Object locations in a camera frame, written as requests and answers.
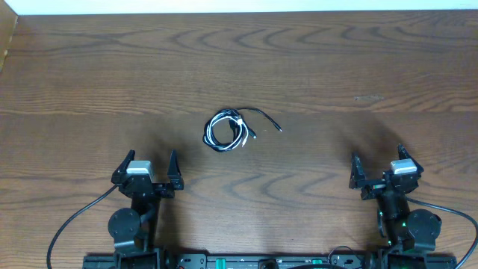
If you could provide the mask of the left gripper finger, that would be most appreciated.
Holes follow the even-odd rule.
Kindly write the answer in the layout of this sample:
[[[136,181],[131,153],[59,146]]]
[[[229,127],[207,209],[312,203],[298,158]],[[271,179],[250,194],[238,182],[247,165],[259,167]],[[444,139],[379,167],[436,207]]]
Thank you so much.
[[[111,176],[111,182],[113,184],[122,184],[127,179],[127,168],[129,164],[134,160],[135,151],[131,149],[121,164],[113,172]]]
[[[170,155],[167,177],[175,190],[184,189],[184,180],[179,168],[177,152],[175,150],[173,150]]]

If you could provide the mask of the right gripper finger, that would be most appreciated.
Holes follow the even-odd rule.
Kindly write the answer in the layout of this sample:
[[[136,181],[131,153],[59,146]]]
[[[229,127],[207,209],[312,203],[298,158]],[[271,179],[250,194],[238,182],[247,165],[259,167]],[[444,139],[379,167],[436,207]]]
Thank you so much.
[[[414,163],[414,165],[416,166],[418,173],[422,173],[424,171],[423,167],[408,153],[408,151],[406,150],[404,145],[399,143],[397,145],[397,151],[398,151],[398,155],[399,155],[400,160],[411,159],[412,162]]]
[[[361,163],[361,159],[356,153],[351,155],[351,174],[350,174],[350,189],[362,188],[366,181],[366,175]]]

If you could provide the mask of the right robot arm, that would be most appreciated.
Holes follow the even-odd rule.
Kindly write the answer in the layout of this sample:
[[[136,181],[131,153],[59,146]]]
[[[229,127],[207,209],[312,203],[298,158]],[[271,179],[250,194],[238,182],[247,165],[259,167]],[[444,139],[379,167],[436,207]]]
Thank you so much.
[[[359,189],[362,200],[376,200],[379,233],[387,247],[365,256],[365,268],[426,268],[427,254],[435,250],[441,218],[426,209],[411,210],[407,194],[418,188],[423,167],[403,145],[399,158],[379,179],[368,179],[359,155],[351,155],[349,188]]]

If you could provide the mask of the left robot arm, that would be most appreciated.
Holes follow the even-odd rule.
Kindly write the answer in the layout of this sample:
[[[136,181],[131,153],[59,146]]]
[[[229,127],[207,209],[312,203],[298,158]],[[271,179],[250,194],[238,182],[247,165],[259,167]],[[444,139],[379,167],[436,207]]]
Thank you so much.
[[[112,174],[111,182],[131,199],[131,206],[115,211],[108,221],[114,240],[114,268],[175,268],[173,255],[155,246],[160,202],[184,189],[176,151],[170,155],[168,182],[154,182],[151,161],[136,161],[130,150]]]

